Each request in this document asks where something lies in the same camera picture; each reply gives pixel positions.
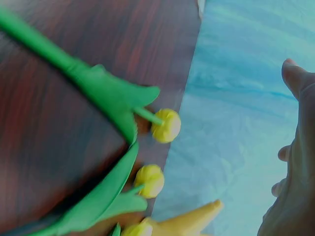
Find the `hand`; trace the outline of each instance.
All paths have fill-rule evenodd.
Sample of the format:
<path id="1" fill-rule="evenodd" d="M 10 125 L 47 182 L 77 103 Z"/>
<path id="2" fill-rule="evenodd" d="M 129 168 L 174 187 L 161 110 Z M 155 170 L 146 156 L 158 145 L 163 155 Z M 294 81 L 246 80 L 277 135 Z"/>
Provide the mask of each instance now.
<path id="1" fill-rule="evenodd" d="M 299 120 L 291 145 L 278 157 L 287 162 L 285 179 L 272 187 L 276 202 L 263 217 L 259 236 L 315 235 L 315 73 L 287 59 L 284 83 L 299 101 Z"/>

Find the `dark wood surface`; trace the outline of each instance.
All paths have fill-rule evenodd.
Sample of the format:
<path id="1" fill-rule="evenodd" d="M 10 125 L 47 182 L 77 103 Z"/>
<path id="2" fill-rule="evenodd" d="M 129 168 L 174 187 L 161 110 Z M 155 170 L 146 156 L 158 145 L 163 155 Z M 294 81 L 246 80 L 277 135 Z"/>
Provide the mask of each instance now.
<path id="1" fill-rule="evenodd" d="M 152 109 L 179 110 L 200 26 L 194 0 L 0 4 L 71 55 L 125 80 L 159 86 Z M 143 121 L 139 126 L 148 128 Z M 138 163 L 163 167 L 169 145 L 147 133 L 139 140 Z M 0 32 L 0 233 L 38 220 L 91 179 L 96 184 L 126 148 L 59 71 Z"/>

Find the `toy plant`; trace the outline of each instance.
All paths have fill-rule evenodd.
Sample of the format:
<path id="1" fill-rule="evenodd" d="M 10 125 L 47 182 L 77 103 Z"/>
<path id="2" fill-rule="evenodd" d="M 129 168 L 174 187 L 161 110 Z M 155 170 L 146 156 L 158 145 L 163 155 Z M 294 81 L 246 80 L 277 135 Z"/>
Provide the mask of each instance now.
<path id="1" fill-rule="evenodd" d="M 122 193 L 122 188 L 130 175 L 139 149 L 136 141 L 137 125 L 133 113 L 137 113 L 153 123 L 153 137 L 161 143 L 173 141 L 181 127 L 180 118 L 175 111 L 164 109 L 154 115 L 144 108 L 157 98 L 159 88 L 128 83 L 110 74 L 102 65 L 91 67 L 85 62 L 71 57 L 3 6 L 0 6 L 0 30 L 19 40 L 60 69 L 91 102 L 110 118 L 130 144 L 128 152 L 95 189 L 57 222 L 31 236 L 60 236 L 72 231 L 84 231 L 98 221 L 118 214 L 144 211 L 147 208 L 147 202 L 143 197 L 156 197 L 163 187 L 164 176 L 159 167 L 145 166 L 137 174 L 135 188 Z M 214 217 L 221 208 L 221 204 L 214 203 L 210 206 L 206 210 L 197 211 L 203 212 L 208 218 Z M 190 234 L 192 231 L 183 230 L 179 225 L 179 223 L 191 225 L 190 223 L 194 219 L 200 221 L 198 215 L 200 213 L 189 213 L 187 216 L 161 223 L 147 218 L 142 222 L 145 230 L 139 231 L 139 226 L 134 226 L 134 229 L 126 229 L 124 235 L 135 235 L 132 234 L 134 232 L 146 232 L 146 234 L 154 236 L 199 235 L 199 230 L 196 232 L 193 230 L 198 227 L 191 226 L 193 233 L 196 233 L 192 235 Z M 117 225 L 112 235 L 119 236 L 120 233 L 121 228 Z"/>

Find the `finger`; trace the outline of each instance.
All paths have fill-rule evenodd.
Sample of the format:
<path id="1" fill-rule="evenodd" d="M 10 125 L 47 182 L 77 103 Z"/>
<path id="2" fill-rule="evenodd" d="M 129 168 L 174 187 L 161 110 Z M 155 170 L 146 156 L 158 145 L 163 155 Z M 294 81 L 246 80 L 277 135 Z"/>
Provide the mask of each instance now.
<path id="1" fill-rule="evenodd" d="M 290 151 L 290 147 L 291 145 L 285 146 L 283 148 L 281 148 L 278 152 L 278 158 L 281 161 L 285 161 L 287 162 L 289 160 L 289 151 Z"/>
<path id="2" fill-rule="evenodd" d="M 292 59 L 286 59 L 282 65 L 283 81 L 297 100 L 305 83 L 306 74 L 307 71 L 299 67 Z"/>
<path id="3" fill-rule="evenodd" d="M 274 186 L 272 186 L 271 188 L 271 193 L 272 195 L 274 195 L 276 198 L 281 194 L 281 191 L 284 187 L 286 178 L 284 178 L 283 180 L 281 180 L 279 183 L 276 183 Z"/>

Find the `fingernail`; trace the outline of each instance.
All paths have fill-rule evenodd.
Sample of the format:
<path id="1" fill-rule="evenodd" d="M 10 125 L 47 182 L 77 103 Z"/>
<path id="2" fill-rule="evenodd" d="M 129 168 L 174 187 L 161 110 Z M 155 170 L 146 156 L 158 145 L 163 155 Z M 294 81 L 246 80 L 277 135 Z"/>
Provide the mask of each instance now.
<path id="1" fill-rule="evenodd" d="M 284 62 L 289 65 L 297 65 L 297 63 L 291 58 L 287 58 Z"/>

